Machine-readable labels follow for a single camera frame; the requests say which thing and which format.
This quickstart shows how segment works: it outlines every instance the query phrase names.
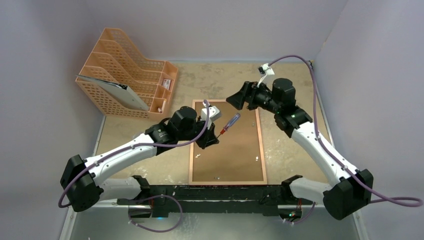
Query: gray floor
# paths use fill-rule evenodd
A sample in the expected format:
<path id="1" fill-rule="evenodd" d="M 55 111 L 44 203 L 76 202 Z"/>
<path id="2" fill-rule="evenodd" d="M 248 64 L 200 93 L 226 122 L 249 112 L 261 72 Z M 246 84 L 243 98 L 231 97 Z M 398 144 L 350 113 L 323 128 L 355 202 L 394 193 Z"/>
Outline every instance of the gray floor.
<path id="1" fill-rule="evenodd" d="M 165 230 L 178 221 L 179 215 L 148 218 L 137 222 L 156 230 Z M 352 216 L 333 219 L 318 207 L 309 219 L 289 226 L 279 217 L 261 214 L 186 213 L 182 224 L 171 232 L 154 233 L 128 224 L 127 207 L 92 207 L 78 213 L 71 240 L 358 240 Z"/>

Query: cable connector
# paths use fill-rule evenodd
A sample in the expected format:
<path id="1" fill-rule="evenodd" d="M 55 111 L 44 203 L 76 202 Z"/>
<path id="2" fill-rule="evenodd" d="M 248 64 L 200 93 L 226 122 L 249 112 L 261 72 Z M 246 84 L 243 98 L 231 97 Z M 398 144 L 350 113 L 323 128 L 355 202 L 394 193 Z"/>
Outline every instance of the cable connector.
<path id="1" fill-rule="evenodd" d="M 263 75 L 275 75 L 274 70 L 268 65 L 268 63 L 263 64 L 262 66 L 257 68 L 259 70 L 259 73 Z"/>
<path id="2" fill-rule="evenodd" d="M 257 69 L 259 70 L 259 73 L 262 76 L 260 80 L 257 82 L 258 86 L 265 80 L 267 76 L 275 75 L 274 70 L 268 65 L 268 63 L 263 64 Z"/>

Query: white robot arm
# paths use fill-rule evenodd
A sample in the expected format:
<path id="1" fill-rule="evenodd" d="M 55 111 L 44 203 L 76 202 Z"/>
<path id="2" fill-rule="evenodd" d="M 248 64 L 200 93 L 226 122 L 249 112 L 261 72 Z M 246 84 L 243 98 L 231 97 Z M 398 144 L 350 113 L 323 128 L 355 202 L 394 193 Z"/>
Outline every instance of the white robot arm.
<path id="1" fill-rule="evenodd" d="M 109 199 L 140 200 L 151 197 L 151 192 L 158 192 L 164 195 L 176 194 L 174 197 L 179 202 L 186 204 L 183 208 L 185 212 L 201 211 L 208 213 L 218 211 L 221 205 L 224 205 L 225 201 L 230 199 L 230 201 L 240 201 L 237 204 L 242 206 L 235 212 L 259 212 L 265 216 L 274 216 L 278 213 L 278 205 L 293 202 L 296 199 L 306 199 L 317 204 L 324 204 L 334 218 L 341 220 L 370 202 L 371 193 L 365 192 L 361 186 L 352 181 L 352 177 L 345 169 L 357 173 L 357 176 L 369 187 L 372 187 L 373 176 L 366 169 L 359 171 L 319 134 L 318 138 L 321 138 L 333 155 L 343 161 L 344 167 L 340 167 L 324 151 L 318 143 L 311 118 L 295 104 L 295 89 L 290 80 L 276 79 L 272 91 L 265 84 L 245 82 L 242 89 L 228 97 L 226 101 L 239 110 L 242 109 L 244 102 L 247 102 L 247 108 L 250 110 L 261 107 L 275 114 L 277 126 L 306 150 L 325 174 L 328 183 L 311 181 L 296 175 L 282 182 L 281 185 L 172 186 L 167 188 L 167 186 L 153 187 L 140 176 L 127 179 L 109 179 L 114 173 L 132 164 L 172 149 L 178 141 L 193 139 L 206 122 L 207 130 L 196 140 L 196 143 L 203 149 L 219 143 L 214 133 L 215 125 L 213 124 L 213 121 L 221 116 L 219 109 L 208 106 L 210 115 L 208 121 L 206 121 L 207 108 L 204 108 L 196 121 L 196 111 L 190 107 L 182 107 L 170 119 L 166 118 L 159 124 L 153 125 L 145 133 L 122 146 L 84 160 L 79 155 L 69 159 L 60 181 L 64 189 L 71 185 L 71 181 L 76 178 L 78 173 L 94 165 L 66 192 L 74 211 L 84 211 L 98 201 Z M 211 201 L 215 205 L 199 207 L 197 206 L 200 204 L 198 201 Z M 162 212 L 164 211 L 162 208 L 173 211 L 173 208 L 168 207 L 166 203 L 163 205 L 161 207 Z"/>

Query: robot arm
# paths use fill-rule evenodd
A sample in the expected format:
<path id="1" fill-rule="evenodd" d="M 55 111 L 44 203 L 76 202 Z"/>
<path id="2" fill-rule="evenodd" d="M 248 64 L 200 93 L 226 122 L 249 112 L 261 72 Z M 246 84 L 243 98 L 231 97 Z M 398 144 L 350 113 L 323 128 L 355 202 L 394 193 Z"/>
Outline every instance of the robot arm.
<path id="1" fill-rule="evenodd" d="M 218 144 L 213 122 L 221 116 L 221 112 L 216 106 L 206 106 L 205 103 L 203 105 L 205 108 L 202 109 L 198 118 L 194 109 L 183 106 L 171 118 L 165 118 L 151 126 L 145 133 L 115 149 L 84 160 L 79 155 L 71 157 L 60 180 L 63 189 L 78 174 L 84 170 L 87 171 L 86 168 L 89 166 L 95 165 L 77 179 L 66 193 L 74 211 L 84 211 L 98 201 L 134 199 L 138 196 L 142 190 L 140 182 L 142 179 L 136 177 L 109 179 L 109 177 L 139 161 L 172 149 L 179 141 L 193 140 L 206 124 L 206 108 L 209 109 L 206 130 L 196 140 L 196 144 L 202 149 Z"/>
<path id="2" fill-rule="evenodd" d="M 316 134 L 311 117 L 296 105 L 295 94 L 296 90 L 289 79 L 274 80 L 272 90 L 263 83 L 246 81 L 240 91 L 228 97 L 226 101 L 238 110 L 241 110 L 246 102 L 249 110 L 261 107 L 274 114 L 278 128 L 306 150 L 328 180 L 328 184 L 324 184 L 299 175 L 292 177 L 286 181 L 292 196 L 324 204 L 335 219 L 341 220 L 366 206 L 371 200 L 371 193 L 360 186 L 346 169 L 356 173 L 355 175 L 370 188 L 373 186 L 373 175 L 367 169 L 359 171 L 320 133 Z M 318 138 L 344 166 L 340 166 L 323 149 Z"/>

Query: wooden frame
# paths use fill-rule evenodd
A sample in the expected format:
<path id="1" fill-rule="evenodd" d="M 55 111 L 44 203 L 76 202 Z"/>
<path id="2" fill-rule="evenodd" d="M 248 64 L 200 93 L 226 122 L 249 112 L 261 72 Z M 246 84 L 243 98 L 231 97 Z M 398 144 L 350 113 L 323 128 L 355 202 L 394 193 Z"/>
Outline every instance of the wooden frame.
<path id="1" fill-rule="evenodd" d="M 211 104 L 213 103 L 222 103 L 226 102 L 222 99 L 212 99 L 208 100 Z M 203 100 L 195 99 L 193 100 L 192 107 L 196 109 L 196 103 L 202 103 Z M 193 164 L 194 164 L 194 143 L 190 144 L 190 162 L 189 162 L 189 174 L 188 174 L 188 184 L 189 185 L 266 185 L 268 183 L 267 180 L 267 172 L 265 169 L 265 157 L 264 157 L 264 147 L 262 143 L 262 131 L 261 131 L 261 122 L 259 119 L 259 111 L 255 110 L 256 116 L 256 127 L 257 127 L 257 135 L 259 140 L 259 152 L 260 152 L 260 161 L 262 167 L 262 181 L 193 181 Z"/>

